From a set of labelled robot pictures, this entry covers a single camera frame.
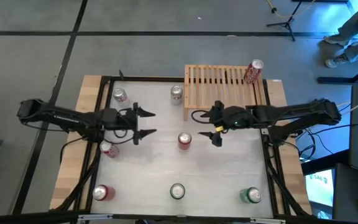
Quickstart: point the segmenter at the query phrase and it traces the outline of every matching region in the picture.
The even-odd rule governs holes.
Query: white tabletop surface
[[[183,121],[183,104],[171,105],[170,89],[177,84],[183,86],[114,82],[114,89],[125,89],[132,103],[138,102],[144,110],[156,114],[139,118],[139,128],[157,132],[143,138],[138,146],[132,141],[117,145],[120,153],[116,158],[102,154],[96,185],[114,187],[116,195],[107,202],[93,200],[91,212],[272,218],[259,130],[229,131],[222,135],[222,147],[213,146],[207,137],[197,134],[213,131],[212,124],[196,123],[190,115],[188,121]],[[120,109],[114,98],[111,107]],[[182,131],[193,138],[186,151],[178,148],[177,138]],[[132,133],[117,139],[108,132],[105,138],[117,142],[132,137]],[[170,187],[175,183],[183,184],[186,190],[180,200],[170,195]],[[260,203],[241,201],[239,192],[248,187],[261,191]]]

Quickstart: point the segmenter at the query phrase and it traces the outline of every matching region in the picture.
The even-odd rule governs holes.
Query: wooden slatted tray
[[[247,84],[246,70],[246,66],[186,65],[183,120],[188,119],[188,110],[209,110],[216,100],[226,107],[265,104],[262,74]]]

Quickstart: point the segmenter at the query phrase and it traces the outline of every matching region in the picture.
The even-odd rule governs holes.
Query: can lid
[[[124,90],[122,88],[116,88],[116,90],[114,91],[113,95],[115,97],[120,97],[124,95]]]
[[[189,143],[189,142],[191,142],[191,135],[189,133],[180,133],[179,141],[181,143]]]
[[[260,191],[256,187],[248,189],[247,196],[252,203],[259,203],[262,199]]]
[[[253,66],[254,68],[261,69],[261,68],[264,67],[264,63],[263,63],[261,60],[259,60],[259,59],[255,59],[255,60],[252,61],[252,66]]]
[[[180,94],[180,93],[182,93],[182,88],[180,87],[180,86],[173,86],[172,88],[171,88],[171,93],[172,94]]]
[[[100,150],[102,152],[108,152],[110,150],[110,148],[111,148],[111,143],[106,142],[106,141],[102,141],[100,143]]]
[[[96,186],[93,189],[93,198],[95,200],[103,200],[106,198],[107,195],[107,188],[103,185]]]
[[[183,196],[185,196],[185,187],[182,184],[176,183],[173,184],[171,189],[170,189],[170,193],[171,196],[174,199],[181,199],[183,198]]]

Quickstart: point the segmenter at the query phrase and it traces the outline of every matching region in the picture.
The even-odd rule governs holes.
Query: person
[[[358,12],[355,13],[345,24],[338,29],[339,34],[332,36],[325,36],[324,40],[330,44],[339,44],[347,46],[356,34],[358,34]],[[349,45],[343,54],[340,56],[327,59],[325,64],[329,68],[337,67],[338,65],[354,62],[358,60],[358,42]]]

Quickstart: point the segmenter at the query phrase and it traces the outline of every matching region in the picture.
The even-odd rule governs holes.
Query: wooden table
[[[80,112],[94,111],[96,99],[98,97],[99,86],[102,76],[99,75],[85,75],[76,104],[76,110]],[[258,82],[258,89],[260,90],[259,97],[257,97],[257,104],[264,104],[266,102],[265,94],[263,93],[263,85]],[[285,106],[287,101],[285,99],[283,83],[281,80],[267,80],[268,96],[270,104],[274,106]],[[104,107],[108,94],[108,85],[104,87],[103,97],[101,101],[101,108]],[[278,124],[285,124],[287,121],[280,121]],[[67,141],[79,138],[77,133],[70,133]],[[288,138],[288,142],[295,144],[293,138]],[[93,144],[92,153],[96,150],[97,144]],[[53,192],[50,208],[59,206],[68,194],[72,191],[74,186],[78,183],[80,178],[81,166],[83,164],[84,154],[86,148],[86,141],[78,141],[68,145],[65,148],[62,164],[58,173],[55,190]],[[289,145],[280,146],[280,155],[283,167],[285,183],[295,200],[302,206],[302,208],[311,214],[311,207],[306,193],[305,179],[303,177],[301,164],[299,161],[298,151]],[[85,201],[88,192],[88,184],[85,185],[82,194],[80,208],[85,208]],[[282,205],[282,198],[280,190],[275,186],[277,207],[280,214],[284,214]]]

